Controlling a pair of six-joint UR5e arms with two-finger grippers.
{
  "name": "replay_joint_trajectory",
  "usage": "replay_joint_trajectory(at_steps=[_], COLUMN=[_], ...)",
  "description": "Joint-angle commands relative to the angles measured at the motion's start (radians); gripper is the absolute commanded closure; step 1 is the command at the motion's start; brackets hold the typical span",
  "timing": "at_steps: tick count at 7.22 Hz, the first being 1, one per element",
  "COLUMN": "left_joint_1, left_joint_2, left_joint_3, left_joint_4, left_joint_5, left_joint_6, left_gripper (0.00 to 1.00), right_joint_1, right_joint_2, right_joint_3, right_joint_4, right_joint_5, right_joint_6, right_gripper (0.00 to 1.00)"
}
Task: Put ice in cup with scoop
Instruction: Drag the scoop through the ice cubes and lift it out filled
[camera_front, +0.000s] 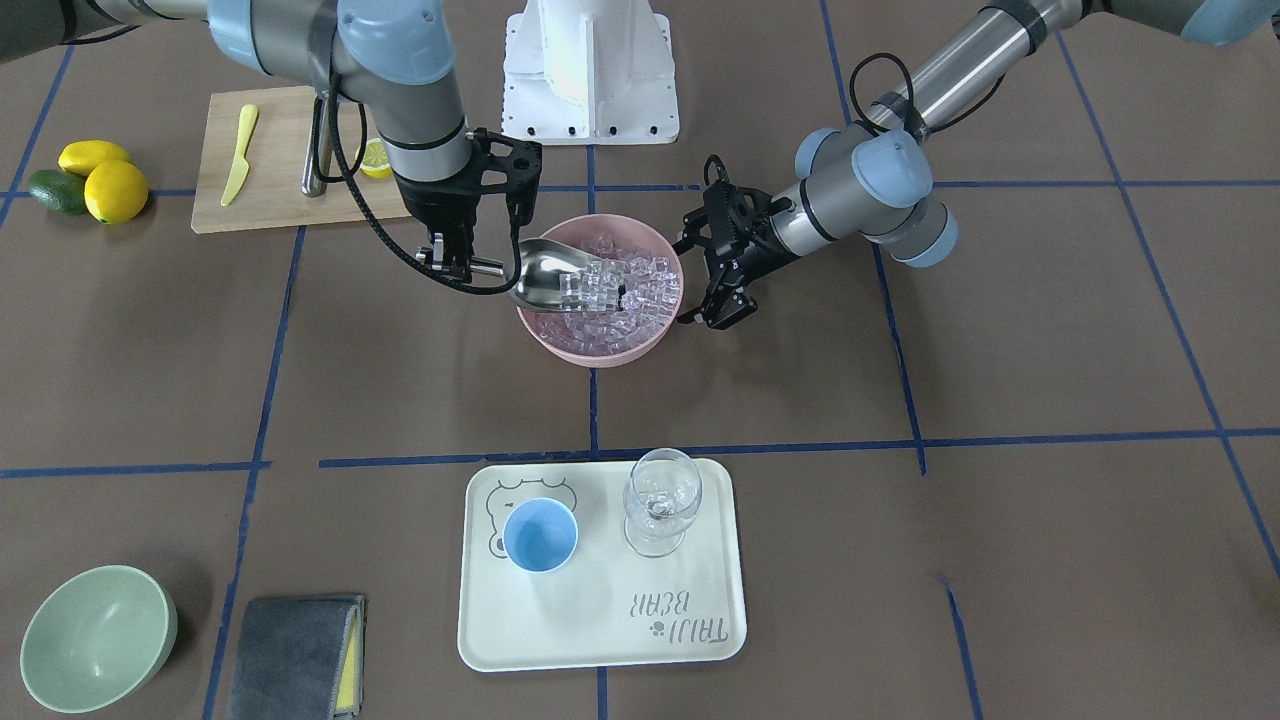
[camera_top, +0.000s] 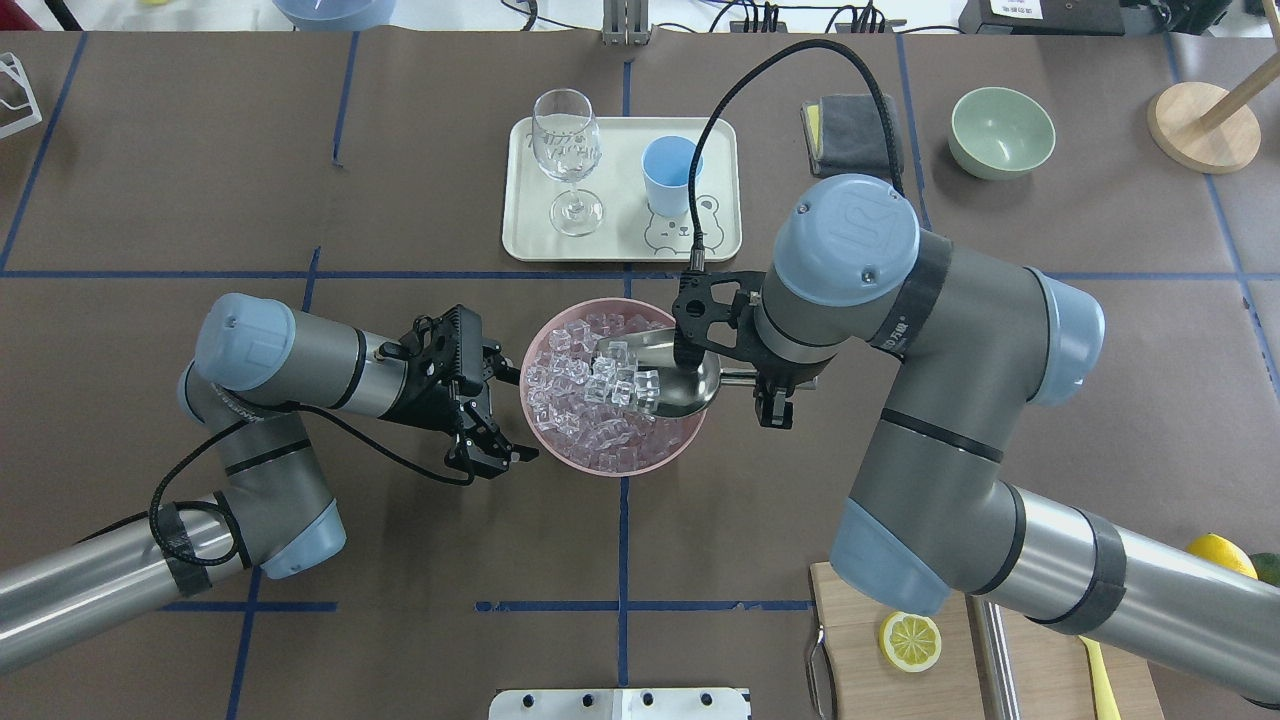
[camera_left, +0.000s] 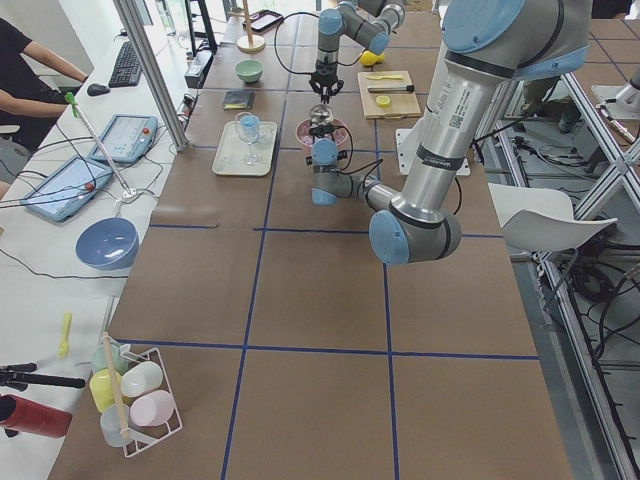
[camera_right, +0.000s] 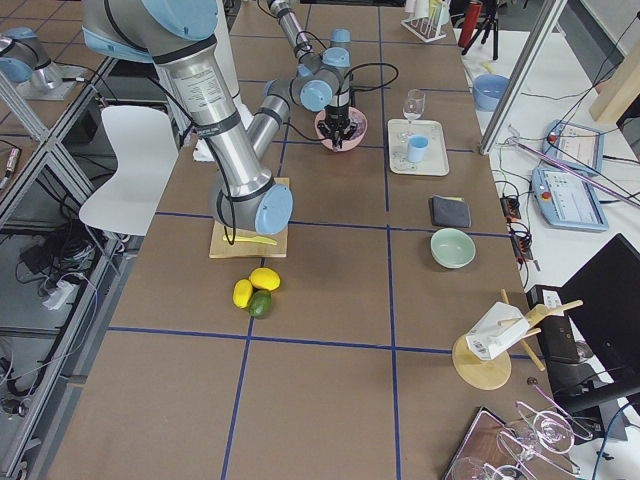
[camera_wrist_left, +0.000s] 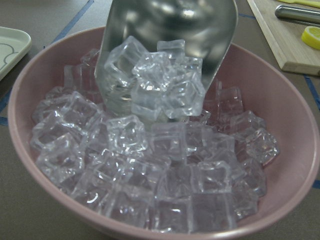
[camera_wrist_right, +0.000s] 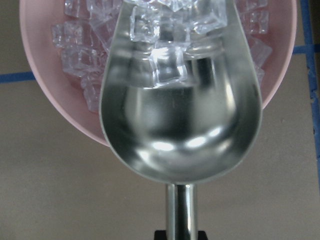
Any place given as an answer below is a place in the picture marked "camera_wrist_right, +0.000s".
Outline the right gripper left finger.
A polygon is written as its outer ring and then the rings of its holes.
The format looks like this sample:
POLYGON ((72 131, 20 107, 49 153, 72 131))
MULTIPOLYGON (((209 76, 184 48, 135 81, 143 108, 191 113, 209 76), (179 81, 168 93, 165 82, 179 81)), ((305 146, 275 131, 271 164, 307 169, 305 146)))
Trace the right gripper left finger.
POLYGON ((155 230, 154 231, 154 240, 167 240, 166 230, 155 230))

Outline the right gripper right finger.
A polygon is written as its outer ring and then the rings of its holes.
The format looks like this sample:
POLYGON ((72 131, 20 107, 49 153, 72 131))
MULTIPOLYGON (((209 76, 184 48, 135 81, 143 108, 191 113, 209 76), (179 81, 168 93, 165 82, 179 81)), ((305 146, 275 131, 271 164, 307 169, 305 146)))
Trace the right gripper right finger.
POLYGON ((199 230, 197 234, 198 240, 208 240, 207 234, 203 230, 199 230))

